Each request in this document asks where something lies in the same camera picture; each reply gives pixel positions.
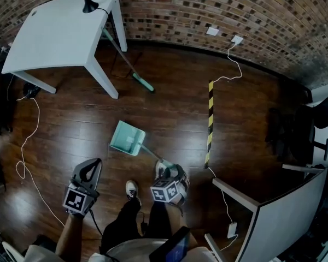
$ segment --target wall outlet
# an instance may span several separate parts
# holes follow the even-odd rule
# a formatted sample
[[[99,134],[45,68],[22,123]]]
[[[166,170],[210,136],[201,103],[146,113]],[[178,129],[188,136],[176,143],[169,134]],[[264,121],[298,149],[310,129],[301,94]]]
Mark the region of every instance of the wall outlet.
[[[209,27],[207,34],[208,35],[212,35],[212,36],[216,36],[219,33],[219,30],[213,27]]]
[[[243,41],[243,38],[238,36],[238,35],[235,35],[232,39],[231,42],[235,43],[236,45],[240,44],[241,42]]]
[[[229,231],[227,233],[227,238],[232,238],[236,235],[237,222],[233,222],[229,225]]]

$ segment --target black baseboard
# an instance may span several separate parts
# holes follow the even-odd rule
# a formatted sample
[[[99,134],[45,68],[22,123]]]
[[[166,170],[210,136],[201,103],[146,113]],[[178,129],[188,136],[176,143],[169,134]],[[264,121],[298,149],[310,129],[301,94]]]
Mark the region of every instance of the black baseboard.
[[[108,43],[109,41],[106,39],[102,40],[105,43]],[[199,47],[193,47],[193,46],[186,46],[186,45],[180,45],[180,44],[172,44],[172,43],[164,43],[164,42],[159,42],[159,41],[149,41],[149,40],[126,40],[128,46],[137,46],[137,45],[144,45],[144,46],[154,46],[154,47],[167,47],[170,49],[178,49],[178,50],[184,50],[184,51],[193,51],[193,52],[198,52],[198,53],[203,53],[206,55],[211,55],[211,56],[216,56],[216,57],[220,57],[223,59],[227,59],[227,54],[222,53],[222,52],[216,52],[216,51],[210,51],[210,50],[206,50],[206,49],[201,49]],[[233,56],[238,63],[240,64],[244,64],[247,66],[250,66],[252,68],[255,68],[257,70],[260,70],[262,72],[268,73],[272,76],[275,76],[277,78],[279,78],[280,80],[284,81],[284,82],[288,82],[289,84],[292,84],[294,86],[299,87],[300,89],[304,90],[307,92],[307,100],[308,103],[312,103],[312,94],[311,94],[311,90],[309,88],[307,88],[306,86],[298,83],[297,81],[283,75],[280,73],[277,73],[273,70],[270,70],[264,66],[258,65],[254,62],[242,59],[242,58],[238,58],[236,56]]]

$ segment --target person's arm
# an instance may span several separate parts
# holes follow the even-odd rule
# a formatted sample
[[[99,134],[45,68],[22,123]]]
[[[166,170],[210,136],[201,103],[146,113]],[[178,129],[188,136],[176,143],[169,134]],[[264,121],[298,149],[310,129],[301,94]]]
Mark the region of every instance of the person's arm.
[[[56,247],[56,254],[65,262],[80,262],[82,230],[83,219],[69,215]]]
[[[181,216],[181,210],[178,207],[172,206],[170,204],[165,204],[165,208],[168,212],[171,233],[174,235],[181,227],[187,227],[186,219]],[[190,242],[188,244],[188,250],[196,248],[198,243],[193,237],[192,233],[190,234]]]

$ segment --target black pants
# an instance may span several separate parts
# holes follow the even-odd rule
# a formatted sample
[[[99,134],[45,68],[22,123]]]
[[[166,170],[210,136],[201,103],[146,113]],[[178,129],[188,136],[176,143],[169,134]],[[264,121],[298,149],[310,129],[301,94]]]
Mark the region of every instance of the black pants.
[[[140,208],[138,200],[132,198],[121,209],[117,219],[106,226],[101,241],[101,254],[107,253],[112,247],[122,242],[141,238],[136,224],[136,216]],[[154,202],[149,216],[148,229],[144,237],[168,239],[171,236],[170,221],[165,204]]]

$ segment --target broom handle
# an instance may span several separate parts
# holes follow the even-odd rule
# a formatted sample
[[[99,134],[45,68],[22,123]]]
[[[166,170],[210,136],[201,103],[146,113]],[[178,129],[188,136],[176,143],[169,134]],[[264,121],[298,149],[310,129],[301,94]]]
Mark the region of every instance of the broom handle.
[[[145,151],[147,151],[150,155],[154,156],[156,159],[158,159],[160,162],[163,162],[163,158],[156,155],[154,152],[151,152],[148,148],[146,148],[143,144],[140,144],[141,148],[143,148]]]
[[[136,73],[136,75],[138,75],[139,78],[140,75],[138,74],[138,72],[135,70],[134,66],[130,63],[129,60],[127,60],[127,58],[125,57],[125,55],[122,53],[121,49],[118,47],[118,45],[116,44],[116,42],[114,41],[113,37],[108,33],[107,29],[102,28],[103,33],[107,36],[108,40],[110,40],[110,42],[112,43],[112,45],[115,47],[115,49],[118,51],[118,53],[121,55],[121,57],[125,60],[125,62],[130,66],[130,68]]]

